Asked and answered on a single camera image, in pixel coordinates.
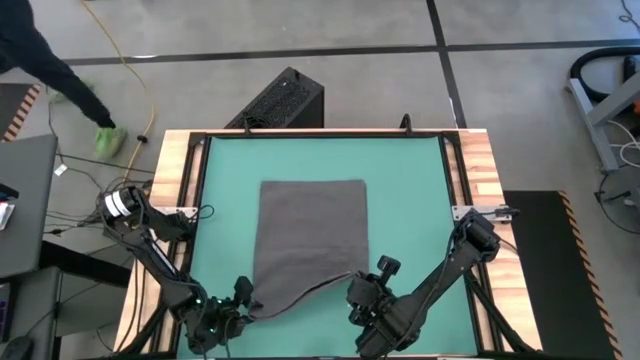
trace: black rubber mat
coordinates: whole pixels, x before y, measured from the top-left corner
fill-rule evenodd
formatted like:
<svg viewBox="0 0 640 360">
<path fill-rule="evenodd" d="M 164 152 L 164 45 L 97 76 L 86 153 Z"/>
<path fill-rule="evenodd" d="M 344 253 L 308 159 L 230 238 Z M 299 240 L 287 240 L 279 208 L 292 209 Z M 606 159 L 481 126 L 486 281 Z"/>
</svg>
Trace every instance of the black rubber mat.
<svg viewBox="0 0 640 360">
<path fill-rule="evenodd" d="M 0 84 L 0 141 L 15 139 L 39 93 L 38 85 Z"/>
<path fill-rule="evenodd" d="M 504 197 L 521 211 L 513 232 L 543 350 L 622 359 L 566 194 L 505 191 Z"/>
</svg>

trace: person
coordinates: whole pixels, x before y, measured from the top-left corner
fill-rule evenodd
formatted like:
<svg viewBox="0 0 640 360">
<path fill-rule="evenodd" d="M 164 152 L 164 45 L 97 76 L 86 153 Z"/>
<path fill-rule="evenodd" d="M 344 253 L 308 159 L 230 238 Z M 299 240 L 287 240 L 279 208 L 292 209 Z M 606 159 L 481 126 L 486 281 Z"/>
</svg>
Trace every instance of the person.
<svg viewBox="0 0 640 360">
<path fill-rule="evenodd" d="M 36 29 L 29 0 L 0 0 L 0 74 L 19 67 L 57 90 L 98 125 L 96 156 L 112 158 L 127 131 L 116 126 L 109 110 L 71 68 L 51 50 Z"/>
</svg>

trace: gray cloth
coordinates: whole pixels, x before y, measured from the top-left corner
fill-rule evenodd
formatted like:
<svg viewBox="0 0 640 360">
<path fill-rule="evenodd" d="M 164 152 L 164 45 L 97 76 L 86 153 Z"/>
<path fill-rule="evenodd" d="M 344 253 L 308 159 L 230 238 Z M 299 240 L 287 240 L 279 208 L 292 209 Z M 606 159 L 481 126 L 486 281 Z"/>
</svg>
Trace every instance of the gray cloth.
<svg viewBox="0 0 640 360">
<path fill-rule="evenodd" d="M 252 318 L 274 317 L 368 268 L 364 181 L 262 183 Z"/>
</svg>

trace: yellow and black striped edge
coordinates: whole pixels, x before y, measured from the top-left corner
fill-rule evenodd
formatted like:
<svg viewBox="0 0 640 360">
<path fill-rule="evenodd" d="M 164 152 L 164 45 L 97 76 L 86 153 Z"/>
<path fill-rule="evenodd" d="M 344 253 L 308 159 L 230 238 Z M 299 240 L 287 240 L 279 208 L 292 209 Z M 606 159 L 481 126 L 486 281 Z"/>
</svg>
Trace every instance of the yellow and black striped edge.
<svg viewBox="0 0 640 360">
<path fill-rule="evenodd" d="M 5 131 L 2 138 L 0 138 L 0 142 L 9 142 L 16 139 L 24 121 L 27 119 L 27 114 L 31 111 L 31 107 L 33 107 L 33 103 L 36 101 L 36 97 L 38 97 L 38 94 L 40 94 L 40 85 L 34 84 L 29 88 L 22 100 L 22 103 L 20 103 L 18 111 L 16 111 L 16 114 L 13 116 L 13 120 L 11 120 L 7 131 Z"/>
<path fill-rule="evenodd" d="M 616 360 L 623 360 L 622 351 L 620 351 L 620 345 L 618 344 L 618 339 L 616 338 L 615 330 L 613 330 L 613 325 L 611 324 L 611 318 L 609 317 L 609 313 L 607 312 L 607 307 L 604 304 L 604 299 L 602 298 L 600 287 L 598 286 L 596 276 L 593 273 L 593 269 L 591 268 L 591 262 L 589 261 L 589 254 L 587 254 L 587 248 L 584 245 L 584 241 L 582 240 L 582 235 L 580 234 L 580 230 L 578 229 L 578 223 L 576 222 L 576 217 L 573 213 L 573 209 L 571 208 L 571 202 L 569 201 L 569 197 L 567 196 L 566 192 L 558 191 L 558 194 L 562 198 L 562 203 L 564 204 L 565 210 L 567 212 L 567 217 L 569 218 L 569 224 L 573 231 L 573 236 L 576 240 L 576 245 L 578 245 L 580 257 L 582 258 L 582 264 L 584 265 L 584 270 L 586 271 L 587 278 L 591 283 L 591 290 L 593 291 L 593 296 L 596 299 L 596 304 L 600 309 L 600 317 L 602 317 L 604 328 L 607 334 L 609 335 L 609 342 L 613 347 L 613 356 Z"/>
</svg>

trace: green mat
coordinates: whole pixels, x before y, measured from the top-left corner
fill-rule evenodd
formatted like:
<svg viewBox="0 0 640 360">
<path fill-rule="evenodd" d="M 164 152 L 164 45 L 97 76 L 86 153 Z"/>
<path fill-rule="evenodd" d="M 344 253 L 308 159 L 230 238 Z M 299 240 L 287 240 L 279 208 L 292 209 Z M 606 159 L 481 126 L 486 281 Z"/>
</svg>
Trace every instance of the green mat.
<svg viewBox="0 0 640 360">
<path fill-rule="evenodd" d="M 363 179 L 367 185 L 370 271 L 381 255 L 402 262 L 390 281 L 396 295 L 411 292 L 443 259 L 453 229 L 436 138 L 213 139 L 192 276 L 209 295 L 233 295 L 240 275 L 251 278 L 260 183 L 265 180 Z M 348 282 L 302 301 L 273 320 L 249 325 L 230 341 L 232 357 L 354 356 L 362 328 L 348 321 Z M 418 342 L 402 354 L 475 354 L 464 282 L 432 307 Z M 224 347 L 209 357 L 226 357 Z M 179 359 L 194 358 L 181 335 Z"/>
</svg>

